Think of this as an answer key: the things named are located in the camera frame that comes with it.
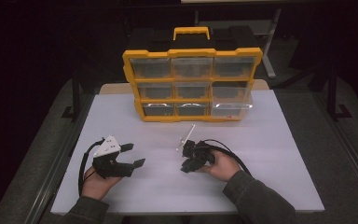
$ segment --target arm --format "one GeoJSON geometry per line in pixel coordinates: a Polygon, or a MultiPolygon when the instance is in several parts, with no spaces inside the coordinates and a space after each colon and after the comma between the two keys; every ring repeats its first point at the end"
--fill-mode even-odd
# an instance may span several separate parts
{"type": "Polygon", "coordinates": [[[245,223],[296,223],[296,211],[281,195],[241,170],[235,160],[213,151],[215,164],[201,171],[227,182],[224,194],[245,223]]]}
{"type": "Polygon", "coordinates": [[[121,180],[122,177],[111,177],[103,179],[97,175],[91,166],[85,173],[82,195],[72,209],[58,223],[91,223],[102,224],[109,204],[101,202],[107,192],[121,180]]]}

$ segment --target handle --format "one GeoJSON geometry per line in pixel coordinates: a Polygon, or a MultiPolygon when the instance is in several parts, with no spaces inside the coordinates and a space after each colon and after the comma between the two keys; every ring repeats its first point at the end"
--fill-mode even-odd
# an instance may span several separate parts
{"type": "Polygon", "coordinates": [[[173,31],[173,40],[176,39],[176,35],[192,35],[192,34],[206,34],[207,39],[209,39],[209,30],[206,26],[197,26],[197,27],[176,27],[173,31]]]}

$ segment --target gray sleeve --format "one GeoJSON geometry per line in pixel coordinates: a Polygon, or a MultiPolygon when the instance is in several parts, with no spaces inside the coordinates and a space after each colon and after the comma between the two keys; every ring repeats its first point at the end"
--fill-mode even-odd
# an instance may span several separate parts
{"type": "Polygon", "coordinates": [[[244,171],[232,176],[223,192],[235,204],[245,223],[296,223],[295,208],[244,171]]]}
{"type": "Polygon", "coordinates": [[[58,223],[102,224],[108,207],[107,203],[80,196],[72,209],[65,216],[59,218],[58,223]]]}

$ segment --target white table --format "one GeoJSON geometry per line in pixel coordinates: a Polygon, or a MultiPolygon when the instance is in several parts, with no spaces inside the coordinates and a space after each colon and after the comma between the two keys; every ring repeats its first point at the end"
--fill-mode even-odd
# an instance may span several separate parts
{"type": "MultiPolygon", "coordinates": [[[[235,206],[222,193],[222,183],[204,173],[185,174],[185,160],[175,149],[190,127],[190,139],[216,139],[230,147],[252,175],[280,193],[299,212],[323,211],[324,206],[310,179],[273,91],[252,91],[254,107],[242,121],[142,122],[135,112],[132,94],[97,95],[68,165],[52,213],[64,214],[76,203],[77,178],[84,152],[94,142],[112,134],[134,149],[117,161],[146,158],[132,177],[114,186],[104,201],[109,213],[206,214],[232,213],[235,206]]],[[[92,150],[88,164],[92,163],[92,150]]]]}

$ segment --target tool box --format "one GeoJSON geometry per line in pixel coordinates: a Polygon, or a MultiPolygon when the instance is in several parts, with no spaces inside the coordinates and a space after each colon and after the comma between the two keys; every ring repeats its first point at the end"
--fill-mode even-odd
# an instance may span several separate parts
{"type": "Polygon", "coordinates": [[[143,121],[243,119],[262,51],[251,29],[135,29],[124,73],[143,121]]]}

